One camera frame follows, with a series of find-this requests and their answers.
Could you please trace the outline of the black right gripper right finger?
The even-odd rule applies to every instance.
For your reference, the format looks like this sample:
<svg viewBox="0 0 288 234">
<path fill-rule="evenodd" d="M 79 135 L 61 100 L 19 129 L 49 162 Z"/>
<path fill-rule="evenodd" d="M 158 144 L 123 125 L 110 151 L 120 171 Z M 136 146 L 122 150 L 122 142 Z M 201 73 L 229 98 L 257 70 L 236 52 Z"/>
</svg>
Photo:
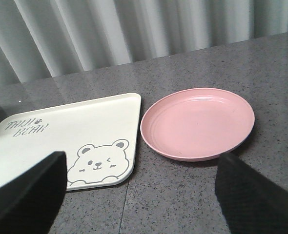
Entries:
<svg viewBox="0 0 288 234">
<path fill-rule="evenodd" d="M 232 153 L 219 157 L 215 194 L 232 234 L 288 234 L 288 191 Z"/>
</svg>

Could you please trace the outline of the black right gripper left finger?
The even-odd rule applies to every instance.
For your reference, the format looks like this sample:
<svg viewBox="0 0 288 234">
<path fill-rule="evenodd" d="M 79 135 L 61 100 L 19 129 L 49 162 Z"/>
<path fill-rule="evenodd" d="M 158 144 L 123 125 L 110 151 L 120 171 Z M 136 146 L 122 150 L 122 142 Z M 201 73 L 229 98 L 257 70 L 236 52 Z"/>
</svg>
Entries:
<svg viewBox="0 0 288 234">
<path fill-rule="evenodd" d="M 0 187 L 0 234 L 46 234 L 67 185 L 65 152 L 53 152 Z"/>
</svg>

